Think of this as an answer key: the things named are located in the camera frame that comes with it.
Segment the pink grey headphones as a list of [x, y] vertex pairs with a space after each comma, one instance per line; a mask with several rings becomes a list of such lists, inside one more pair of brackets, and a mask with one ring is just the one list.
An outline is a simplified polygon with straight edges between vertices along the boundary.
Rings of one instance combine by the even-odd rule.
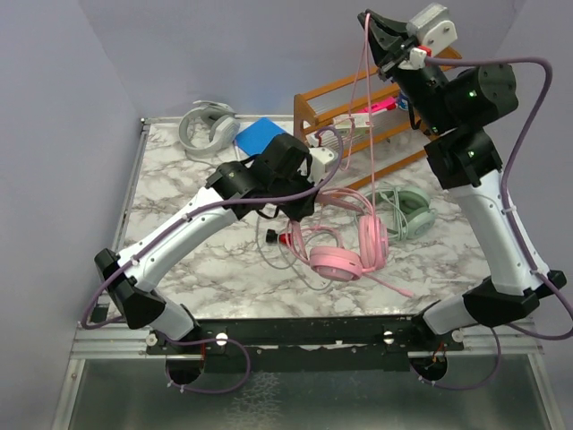
[[294, 258], [329, 282], [368, 279], [403, 297], [414, 295], [411, 290], [396, 287], [377, 276], [387, 265], [389, 233], [372, 198], [339, 187], [319, 193], [316, 202], [322, 210], [336, 208], [354, 215], [355, 237], [347, 240], [345, 228], [330, 225], [323, 217], [311, 224], [290, 220], [285, 240]]

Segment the mint green headphones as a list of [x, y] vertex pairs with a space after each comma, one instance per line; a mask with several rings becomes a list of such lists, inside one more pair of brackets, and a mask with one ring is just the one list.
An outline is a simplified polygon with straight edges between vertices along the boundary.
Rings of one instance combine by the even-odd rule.
[[[427, 233], [436, 220], [429, 194], [412, 185], [376, 186], [367, 195], [358, 194], [358, 199], [366, 208], [366, 213], [356, 220], [359, 232], [373, 243], [377, 240], [388, 243], [417, 239]], [[393, 210], [391, 228], [387, 228], [376, 215], [377, 207], [383, 203]]]

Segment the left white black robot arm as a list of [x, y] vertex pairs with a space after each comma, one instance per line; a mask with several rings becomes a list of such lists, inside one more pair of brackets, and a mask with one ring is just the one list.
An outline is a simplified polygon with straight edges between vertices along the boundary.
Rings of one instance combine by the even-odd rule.
[[161, 331], [178, 353], [192, 351], [196, 321], [184, 305], [157, 292], [159, 282], [208, 238], [267, 204], [294, 221], [312, 215], [334, 157], [279, 134], [262, 153], [219, 165], [181, 210], [138, 243], [119, 252], [100, 251], [95, 265], [121, 320], [132, 330]]

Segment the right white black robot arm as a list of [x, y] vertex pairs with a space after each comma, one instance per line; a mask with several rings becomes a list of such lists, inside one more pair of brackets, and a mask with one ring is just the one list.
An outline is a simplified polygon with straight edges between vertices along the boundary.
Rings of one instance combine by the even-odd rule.
[[407, 22], [371, 10], [358, 19], [380, 78], [398, 85], [430, 129], [427, 161], [466, 216], [490, 270], [479, 286], [417, 314], [413, 343], [431, 350], [460, 328], [514, 326], [545, 297], [559, 297], [567, 282], [535, 250], [509, 194], [513, 163], [500, 158], [485, 132], [517, 109], [514, 60], [443, 57], [457, 33], [440, 4]]

